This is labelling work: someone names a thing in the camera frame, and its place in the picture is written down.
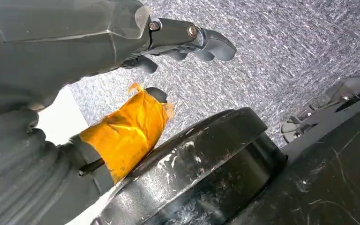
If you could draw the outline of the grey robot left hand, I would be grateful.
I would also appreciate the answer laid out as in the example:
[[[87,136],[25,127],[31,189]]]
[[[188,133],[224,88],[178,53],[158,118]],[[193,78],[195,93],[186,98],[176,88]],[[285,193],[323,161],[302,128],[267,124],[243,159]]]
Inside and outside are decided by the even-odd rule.
[[[79,175],[96,156],[75,142],[55,146],[36,129],[61,88],[118,68],[156,68],[148,55],[231,60],[235,46],[191,22],[152,19],[137,0],[0,0],[0,201],[74,195],[113,186],[106,167]]]

